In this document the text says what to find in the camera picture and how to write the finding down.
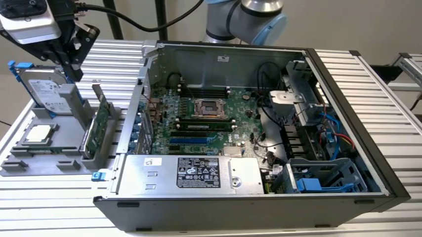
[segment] white label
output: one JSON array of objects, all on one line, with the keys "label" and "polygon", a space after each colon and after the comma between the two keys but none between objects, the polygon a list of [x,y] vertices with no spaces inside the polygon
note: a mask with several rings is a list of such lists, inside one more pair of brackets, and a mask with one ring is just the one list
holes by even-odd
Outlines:
[{"label": "white label", "polygon": [[210,128],[210,126],[207,126],[207,125],[187,125],[187,128],[200,128],[200,129],[203,129],[203,128]]},{"label": "white label", "polygon": [[227,56],[219,56],[216,60],[218,60],[218,62],[228,63],[230,57],[227,57]]},{"label": "white label", "polygon": [[59,85],[51,80],[29,80],[31,87],[36,93],[45,109],[56,114],[69,114],[71,108],[64,98],[59,95]]},{"label": "white label", "polygon": [[162,158],[146,158],[144,166],[160,166]]}]

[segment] blue pcie slot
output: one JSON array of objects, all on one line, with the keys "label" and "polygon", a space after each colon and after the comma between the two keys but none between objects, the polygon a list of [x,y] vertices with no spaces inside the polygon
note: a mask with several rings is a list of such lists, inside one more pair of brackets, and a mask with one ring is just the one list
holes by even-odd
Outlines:
[{"label": "blue pcie slot", "polygon": [[172,144],[208,144],[207,138],[171,138]]}]

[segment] black wire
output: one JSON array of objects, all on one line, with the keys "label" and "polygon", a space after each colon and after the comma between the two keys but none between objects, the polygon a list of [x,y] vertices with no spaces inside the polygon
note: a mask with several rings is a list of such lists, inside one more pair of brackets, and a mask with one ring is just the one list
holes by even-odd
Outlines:
[{"label": "black wire", "polygon": [[142,25],[139,25],[130,17],[127,17],[125,15],[123,15],[120,12],[103,7],[103,6],[97,6],[97,5],[91,5],[91,4],[85,4],[85,3],[79,3],[77,4],[77,10],[79,11],[100,11],[104,12],[109,15],[113,15],[119,18],[121,18],[124,21],[127,21],[131,25],[134,25],[139,30],[146,31],[146,32],[156,32],[170,26],[172,26],[174,24],[176,24],[179,21],[182,21],[196,9],[198,7],[203,4],[204,0],[199,0],[196,5],[182,15],[179,16],[176,19],[174,19],[172,21],[167,22],[164,25],[160,25],[155,28],[147,28]]},{"label": "black wire", "polygon": [[168,76],[167,76],[167,80],[166,80],[166,87],[168,87],[168,81],[170,81],[170,78],[171,78],[172,75],[178,75],[182,78],[182,74],[180,73],[176,73],[176,72],[170,73]]},{"label": "black wire", "polygon": [[255,145],[258,145],[259,147],[262,147],[262,148],[270,148],[270,147],[275,147],[275,146],[278,146],[278,145],[283,145],[283,143],[280,142],[280,143],[276,143],[276,144],[274,144],[274,145],[271,145],[271,146],[263,146],[262,144],[258,143],[258,140],[260,139],[262,136],[263,136],[263,133],[259,135],[259,137],[256,138],[256,142],[255,142]]},{"label": "black wire", "polygon": [[12,124],[9,124],[8,122],[4,122],[4,121],[1,121],[1,120],[0,120],[0,123],[3,123],[4,125],[7,125],[7,126],[11,126],[11,127],[12,127]]},{"label": "black wire", "polygon": [[[260,99],[263,99],[263,98],[266,98],[266,97],[260,96],[260,97],[258,98],[258,100],[256,100],[256,107],[258,107],[258,101],[259,101]],[[268,113],[266,112],[263,106],[262,106],[262,110],[263,110],[264,115],[268,117],[268,119],[279,126],[279,128],[283,129],[283,126],[278,123],[278,121],[275,121],[274,118],[271,118],[271,116],[270,116]]]},{"label": "black wire", "polygon": [[315,143],[315,146],[316,146],[318,154],[322,153],[323,159],[324,159],[324,160],[328,160],[328,159],[327,159],[327,156],[326,156],[326,154],[324,154],[323,148],[322,148],[322,146],[320,146],[320,144],[319,144],[319,142],[318,142],[318,139],[319,139],[318,135],[319,135],[322,132],[324,132],[323,129],[319,130],[319,131],[314,134],[314,143]]},{"label": "black wire", "polygon": [[259,80],[260,80],[260,70],[262,70],[262,68],[263,68],[263,66],[264,65],[267,65],[267,64],[271,64],[271,65],[274,65],[275,67],[276,67],[276,70],[278,70],[278,73],[279,73],[279,75],[280,75],[280,73],[282,73],[282,69],[280,69],[280,67],[278,66],[278,64],[275,64],[274,62],[264,62],[264,63],[262,63],[260,65],[259,65],[259,67],[258,67],[258,70],[256,70],[256,89],[258,89],[258,92],[259,92]]},{"label": "black wire", "polygon": [[414,110],[414,108],[417,107],[418,103],[419,103],[419,100],[417,100],[417,101],[414,102],[414,105],[411,105],[410,111]]}]

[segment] power supply label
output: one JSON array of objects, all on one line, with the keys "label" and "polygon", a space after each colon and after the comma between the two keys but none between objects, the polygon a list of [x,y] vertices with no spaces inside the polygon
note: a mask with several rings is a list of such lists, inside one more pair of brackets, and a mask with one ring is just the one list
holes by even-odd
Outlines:
[{"label": "power supply label", "polygon": [[179,188],[220,188],[218,158],[179,158]]}]

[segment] cpu socket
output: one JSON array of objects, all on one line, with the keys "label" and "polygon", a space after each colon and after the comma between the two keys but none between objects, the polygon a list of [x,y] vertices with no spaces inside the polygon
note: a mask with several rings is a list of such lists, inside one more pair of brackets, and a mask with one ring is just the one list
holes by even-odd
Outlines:
[{"label": "cpu socket", "polygon": [[204,119],[226,119],[228,118],[224,114],[226,102],[220,99],[196,99],[195,103],[195,114],[194,117]]}]

